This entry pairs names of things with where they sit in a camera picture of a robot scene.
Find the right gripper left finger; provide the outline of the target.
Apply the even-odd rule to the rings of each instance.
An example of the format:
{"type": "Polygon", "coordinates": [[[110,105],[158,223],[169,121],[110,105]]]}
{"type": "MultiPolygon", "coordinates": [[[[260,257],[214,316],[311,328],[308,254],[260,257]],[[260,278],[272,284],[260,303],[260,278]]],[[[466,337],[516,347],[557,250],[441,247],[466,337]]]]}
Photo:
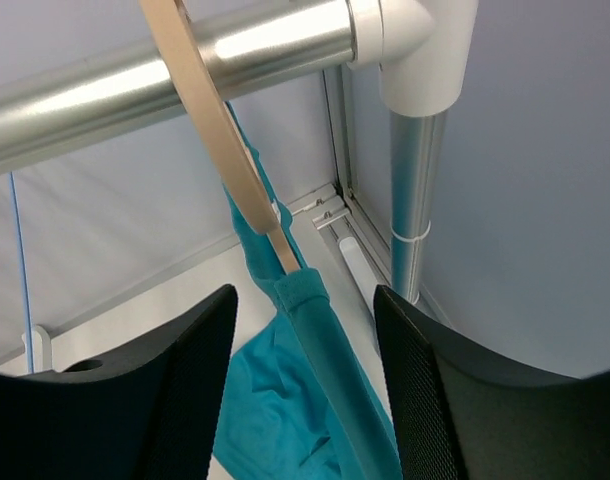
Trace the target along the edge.
{"type": "Polygon", "coordinates": [[[0,479],[206,478],[237,305],[224,285],[64,371],[0,374],[0,479]]]}

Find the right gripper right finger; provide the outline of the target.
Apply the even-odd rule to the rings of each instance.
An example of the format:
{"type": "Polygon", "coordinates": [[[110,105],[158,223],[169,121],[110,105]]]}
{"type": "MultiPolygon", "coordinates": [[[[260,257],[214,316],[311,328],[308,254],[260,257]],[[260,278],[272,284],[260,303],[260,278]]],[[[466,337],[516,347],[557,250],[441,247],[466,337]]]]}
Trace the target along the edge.
{"type": "Polygon", "coordinates": [[[520,363],[386,286],[374,312],[405,478],[610,479],[610,370],[520,363]]]}

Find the light blue wire hanger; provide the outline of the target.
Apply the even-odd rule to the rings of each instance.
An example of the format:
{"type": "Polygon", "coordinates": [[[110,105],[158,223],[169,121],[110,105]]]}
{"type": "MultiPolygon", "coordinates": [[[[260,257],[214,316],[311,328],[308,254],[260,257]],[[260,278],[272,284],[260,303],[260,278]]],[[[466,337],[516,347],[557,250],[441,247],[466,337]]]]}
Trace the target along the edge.
{"type": "Polygon", "coordinates": [[[18,204],[16,182],[14,173],[8,174],[8,183],[10,191],[11,210],[14,220],[14,229],[16,236],[16,246],[18,254],[18,267],[19,277],[21,285],[21,296],[23,304],[23,315],[24,315],[24,333],[25,333],[25,355],[27,361],[28,372],[33,374],[35,372],[35,359],[34,359],[34,343],[33,343],[33,322],[31,316],[31,304],[30,295],[27,281],[27,270],[26,270],[26,259],[23,243],[21,216],[18,204]]]}

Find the teal t shirt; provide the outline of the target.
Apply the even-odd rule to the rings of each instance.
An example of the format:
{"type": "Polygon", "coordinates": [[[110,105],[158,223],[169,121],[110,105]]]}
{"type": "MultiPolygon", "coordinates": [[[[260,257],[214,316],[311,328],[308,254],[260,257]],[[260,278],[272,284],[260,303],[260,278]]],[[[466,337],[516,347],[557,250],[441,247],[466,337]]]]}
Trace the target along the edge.
{"type": "Polygon", "coordinates": [[[301,254],[286,273],[236,204],[234,230],[275,317],[232,356],[214,455],[235,479],[399,479],[391,420],[324,281],[301,254]]]}

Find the beige wooden hanger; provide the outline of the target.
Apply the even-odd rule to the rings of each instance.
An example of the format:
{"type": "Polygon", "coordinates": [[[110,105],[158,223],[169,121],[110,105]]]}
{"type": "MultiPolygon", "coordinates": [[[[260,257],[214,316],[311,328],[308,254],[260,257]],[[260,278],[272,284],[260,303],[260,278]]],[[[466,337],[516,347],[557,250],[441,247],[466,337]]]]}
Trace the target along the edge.
{"type": "Polygon", "coordinates": [[[197,48],[181,1],[142,1],[174,88],[230,197],[257,234],[266,236],[287,273],[300,268],[256,164],[197,48]]]}

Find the metal clothes rack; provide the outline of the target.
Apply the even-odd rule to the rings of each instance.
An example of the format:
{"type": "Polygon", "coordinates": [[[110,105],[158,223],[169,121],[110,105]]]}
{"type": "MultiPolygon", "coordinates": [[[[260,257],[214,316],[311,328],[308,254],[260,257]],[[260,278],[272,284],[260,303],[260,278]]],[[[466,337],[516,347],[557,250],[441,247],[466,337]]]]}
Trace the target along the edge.
{"type": "MultiPolygon", "coordinates": [[[[334,177],[322,72],[352,62],[346,1],[230,1],[195,38],[279,199],[334,177]]],[[[219,175],[135,1],[0,1],[0,370],[21,372],[16,182],[33,326],[53,363],[246,283],[219,175]]]]}

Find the aluminium mounting rail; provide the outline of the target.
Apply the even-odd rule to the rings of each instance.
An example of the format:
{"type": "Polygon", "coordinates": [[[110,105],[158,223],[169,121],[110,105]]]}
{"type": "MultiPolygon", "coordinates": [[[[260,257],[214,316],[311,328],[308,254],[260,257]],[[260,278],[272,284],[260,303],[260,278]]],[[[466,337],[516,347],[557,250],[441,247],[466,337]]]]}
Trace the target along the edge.
{"type": "Polygon", "coordinates": [[[352,237],[346,268],[357,287],[388,283],[428,316],[449,320],[421,285],[424,249],[431,232],[431,206],[447,113],[424,118],[388,115],[386,149],[392,171],[392,220],[382,227],[359,188],[358,150],[354,135],[352,74],[346,66],[322,72],[338,181],[329,201],[313,208],[321,214],[315,227],[340,242],[352,237]]]}

